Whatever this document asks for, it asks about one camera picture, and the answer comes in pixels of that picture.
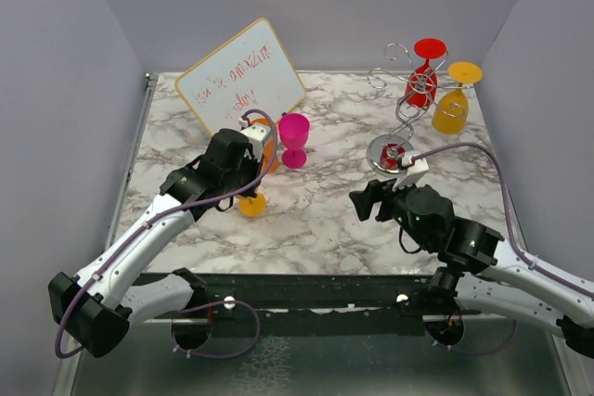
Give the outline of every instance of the whiteboard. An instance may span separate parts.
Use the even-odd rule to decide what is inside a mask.
[[[258,19],[175,80],[175,90],[212,135],[238,127],[248,109],[274,121],[305,97],[305,87],[267,19]]]

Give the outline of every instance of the pink cup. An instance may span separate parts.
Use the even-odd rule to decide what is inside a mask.
[[[309,120],[300,113],[289,113],[278,122],[278,136],[287,150],[282,154],[282,162],[290,169],[299,169],[307,162],[303,146],[309,136]]]

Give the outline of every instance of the cable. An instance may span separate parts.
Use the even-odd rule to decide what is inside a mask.
[[[506,348],[508,348],[509,345],[511,345],[514,342],[514,340],[518,337],[519,328],[520,328],[520,324],[518,324],[517,320],[514,320],[513,321],[513,331],[511,332],[510,336],[501,345],[498,345],[490,350],[485,350],[485,351],[462,350],[462,349],[454,348],[451,346],[447,347],[446,345],[439,343],[437,340],[435,340],[434,342],[436,342],[435,345],[438,346],[439,348],[441,348],[443,350],[457,352],[458,354],[464,354],[466,356],[488,356],[489,354],[497,354],[498,352],[501,352],[501,351],[505,350]]]
[[[457,148],[457,147],[478,148],[479,150],[482,150],[486,154],[486,156],[489,157],[489,159],[491,159],[491,161],[493,161],[493,164],[495,165],[495,169],[497,170],[497,175],[499,177],[499,185],[501,186],[501,196],[503,197],[503,210],[505,213],[505,224],[508,227],[508,236],[510,239],[511,248],[513,249],[515,254],[524,261],[524,263],[532,266],[533,262],[526,256],[524,251],[517,245],[515,237],[513,236],[513,229],[512,229],[512,225],[511,225],[511,211],[510,211],[510,204],[508,201],[508,193],[507,193],[508,187],[507,187],[505,180],[503,178],[503,172],[501,171],[501,166],[499,165],[499,161],[497,161],[497,159],[495,158],[495,155],[488,148],[481,146],[479,144],[476,144],[476,143],[449,144],[447,146],[434,148],[433,150],[429,150],[425,153],[421,153],[420,155],[414,156],[414,157],[412,157],[412,160],[415,161],[415,160],[419,160],[421,158],[430,157],[431,155],[434,155],[439,152],[443,152],[444,150],[450,150],[452,148]],[[580,294],[584,294],[585,296],[588,296],[588,297],[594,299],[594,292],[588,291],[587,289],[582,288],[578,285],[574,285],[570,281],[565,280],[563,277],[559,277],[558,275],[552,273],[551,271],[549,271],[541,266],[538,266],[537,264],[535,264],[532,269],[541,273],[545,277],[548,277],[551,280],[559,283],[560,285],[568,287],[568,288],[572,289],[573,291],[579,292]]]
[[[420,247],[415,249],[415,250],[408,250],[405,248],[405,244],[402,242],[402,235],[405,233],[405,230],[401,227],[400,228],[400,232],[398,233],[398,243],[400,243],[400,248],[406,253],[406,254],[418,254],[420,252]]]
[[[185,310],[178,311],[177,313],[178,314],[193,313],[195,311],[206,310],[206,309],[212,308],[214,306],[221,306],[221,305],[227,305],[227,304],[233,304],[233,303],[236,303],[237,305],[243,306],[243,307],[247,308],[248,310],[250,310],[250,313],[252,313],[253,318],[256,322],[255,333],[247,347],[245,347],[242,350],[239,350],[237,352],[232,352],[230,354],[209,354],[208,352],[197,352],[197,351],[193,351],[193,350],[184,350],[183,348],[181,348],[178,345],[177,339],[175,338],[175,333],[172,331],[171,339],[175,344],[174,352],[182,351],[187,355],[188,359],[189,359],[190,355],[195,356],[195,357],[203,357],[206,359],[234,359],[236,357],[240,357],[241,355],[243,355],[246,352],[248,352],[249,350],[251,350],[255,346],[255,344],[258,343],[258,339],[260,338],[261,325],[260,325],[260,317],[258,317],[258,312],[256,312],[256,310],[250,304],[246,303],[245,301],[240,301],[240,300],[213,301],[211,303],[206,303],[204,305],[196,306],[194,308],[187,308]]]
[[[258,114],[262,115],[268,121],[270,130],[272,131],[272,140],[273,140],[272,153],[277,153],[278,136],[277,136],[277,126],[275,125],[275,122],[272,121],[272,118],[270,118],[270,116],[266,112],[259,110],[259,109],[249,109],[242,115],[242,118],[246,118],[248,115],[250,115],[252,113],[258,113]],[[68,359],[69,357],[72,357],[83,350],[84,347],[81,345],[80,347],[77,347],[76,349],[74,349],[72,351],[68,351],[68,352],[62,351],[62,347],[61,347],[62,337],[64,336],[64,331],[66,331],[66,324],[70,320],[72,312],[74,311],[74,308],[76,307],[78,302],[81,300],[81,298],[86,294],[86,291],[88,291],[88,289],[90,287],[92,287],[93,284],[97,280],[100,279],[100,277],[103,275],[103,273],[105,273],[108,270],[108,268],[118,259],[118,257],[120,257],[120,255],[122,255],[122,253],[132,244],[132,242],[137,237],[139,237],[146,230],[149,230],[156,222],[158,222],[159,220],[161,220],[162,218],[164,218],[168,215],[171,215],[172,213],[179,212],[179,211],[187,211],[189,209],[196,208],[198,206],[204,206],[207,204],[213,204],[217,201],[222,201],[227,198],[232,198],[236,195],[241,194],[242,192],[245,192],[246,190],[250,189],[251,187],[260,183],[260,181],[262,181],[262,179],[265,177],[265,175],[268,173],[268,171],[270,171],[270,169],[272,168],[273,163],[274,163],[274,157],[271,157],[270,160],[268,161],[268,164],[260,172],[260,174],[255,179],[253,179],[248,184],[246,184],[245,186],[240,187],[238,190],[235,190],[233,192],[228,192],[224,195],[221,195],[220,197],[201,199],[200,201],[195,201],[193,203],[186,203],[186,204],[182,204],[180,206],[176,206],[174,208],[168,209],[167,211],[158,213],[151,219],[147,220],[146,223],[147,223],[148,228],[145,226],[140,226],[138,229],[136,229],[132,233],[132,235],[130,235],[128,238],[126,238],[124,240],[124,242],[120,245],[120,247],[118,247],[113,252],[113,254],[108,259],[105,260],[105,262],[95,271],[93,276],[91,278],[89,278],[89,280],[74,295],[74,298],[71,300],[70,304],[66,308],[66,311],[64,312],[64,315],[62,316],[62,319],[60,320],[59,325],[58,325],[58,333],[56,334],[56,340],[54,341],[54,351],[56,353],[56,356],[60,359]]]

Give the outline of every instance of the orange cup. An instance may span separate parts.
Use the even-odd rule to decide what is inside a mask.
[[[259,124],[268,125],[268,121],[265,120],[264,118],[258,118],[257,120],[253,120],[252,122],[257,122]],[[274,144],[275,144],[274,141],[270,141],[268,144],[266,144],[266,147],[264,147],[264,159],[262,161],[263,167],[268,165],[268,161],[271,158],[274,158],[274,161],[272,161],[272,167],[270,168],[268,173],[274,173],[278,169],[278,165],[279,165],[277,154],[272,153],[272,150],[274,149]]]
[[[238,209],[245,217],[257,217],[266,209],[266,198],[259,192],[256,198],[238,198]]]

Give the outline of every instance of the black metal frame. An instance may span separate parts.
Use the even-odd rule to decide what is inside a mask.
[[[167,274],[145,273],[135,286],[161,280]],[[254,307],[262,336],[361,336],[397,334],[423,336],[425,315],[448,316],[457,307],[452,300],[440,300],[430,292],[430,275],[194,275],[202,289],[194,293],[187,307],[232,296]],[[315,309],[360,311],[318,313]],[[197,348],[211,337],[253,336],[253,315],[238,306],[229,311],[221,306],[184,314],[195,324],[176,323],[175,313],[160,318],[174,320],[172,330],[180,346]]]

